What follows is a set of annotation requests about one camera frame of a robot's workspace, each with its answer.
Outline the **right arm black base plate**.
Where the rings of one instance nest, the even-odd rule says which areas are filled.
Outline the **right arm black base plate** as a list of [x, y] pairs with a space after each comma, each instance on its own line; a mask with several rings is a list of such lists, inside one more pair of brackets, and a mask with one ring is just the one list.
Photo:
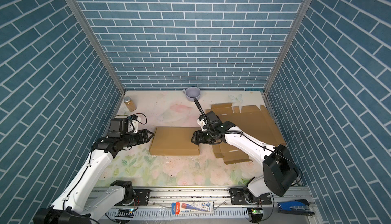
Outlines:
[[270, 194], [262, 194], [259, 197], [254, 196], [246, 187], [232, 187], [229, 189], [232, 205], [271, 205]]

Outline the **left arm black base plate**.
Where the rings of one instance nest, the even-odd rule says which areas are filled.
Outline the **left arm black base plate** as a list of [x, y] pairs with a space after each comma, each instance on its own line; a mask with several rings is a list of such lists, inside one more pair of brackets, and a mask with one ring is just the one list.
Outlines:
[[120, 199], [120, 202], [115, 204], [115, 206], [124, 206], [124, 207], [137, 207], [137, 206], [147, 206], [149, 203], [151, 190], [150, 189], [134, 189], [133, 193], [130, 193], [128, 190], [125, 191], [125, 196]]

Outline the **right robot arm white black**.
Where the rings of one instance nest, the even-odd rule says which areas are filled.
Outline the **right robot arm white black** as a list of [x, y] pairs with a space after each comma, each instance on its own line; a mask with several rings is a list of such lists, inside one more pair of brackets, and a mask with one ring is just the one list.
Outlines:
[[226, 143], [240, 149], [262, 166], [262, 174], [252, 178], [243, 188], [243, 195], [250, 203], [267, 193], [282, 197], [299, 176], [286, 146], [276, 147], [264, 143], [229, 121], [207, 123], [203, 119], [198, 119], [197, 123], [201, 129], [193, 133], [192, 143]]

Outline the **brown cardboard box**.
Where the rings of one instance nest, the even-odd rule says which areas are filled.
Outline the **brown cardboard box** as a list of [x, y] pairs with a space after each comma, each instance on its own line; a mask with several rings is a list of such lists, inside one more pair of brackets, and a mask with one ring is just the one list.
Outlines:
[[197, 156], [199, 146], [192, 143], [195, 127], [157, 127], [149, 151], [158, 156]]
[[[230, 121], [245, 133], [273, 145], [286, 145], [285, 140], [265, 106], [232, 106], [231, 103], [213, 104], [206, 113], [213, 111], [222, 122]], [[226, 165], [255, 161], [242, 150], [226, 143], [213, 145], [216, 158], [221, 158]]]

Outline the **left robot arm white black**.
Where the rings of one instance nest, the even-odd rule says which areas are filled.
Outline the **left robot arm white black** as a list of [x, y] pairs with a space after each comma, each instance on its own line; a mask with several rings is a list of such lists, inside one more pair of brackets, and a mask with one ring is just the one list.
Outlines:
[[34, 223], [96, 224], [116, 204], [129, 206], [131, 211], [138, 208], [139, 196], [130, 181], [116, 180], [92, 203], [87, 204], [87, 199], [104, 170], [120, 151], [146, 144], [153, 138], [151, 131], [139, 129], [139, 116], [136, 113], [111, 119], [108, 134], [93, 143], [80, 171], [49, 207], [37, 211]]

